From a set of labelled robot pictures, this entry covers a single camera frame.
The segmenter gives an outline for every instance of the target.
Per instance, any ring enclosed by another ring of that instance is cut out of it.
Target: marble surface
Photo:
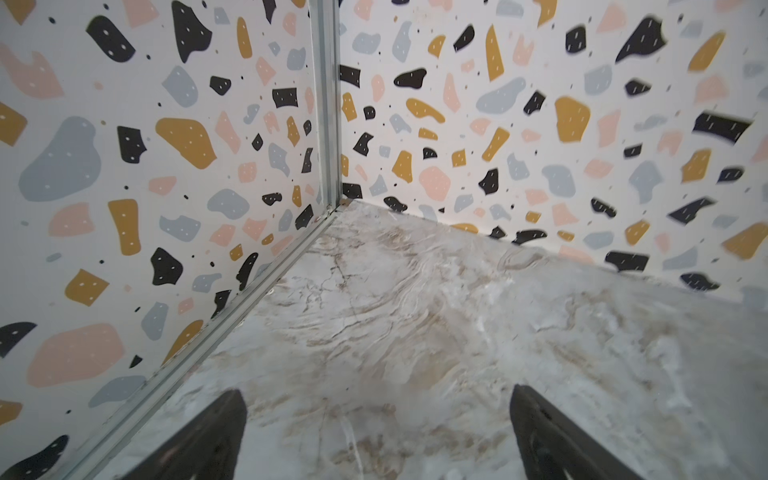
[[[230,387],[239,480],[525,478],[515,383],[648,480],[765,478],[765,315],[509,242],[352,203],[98,478]]]

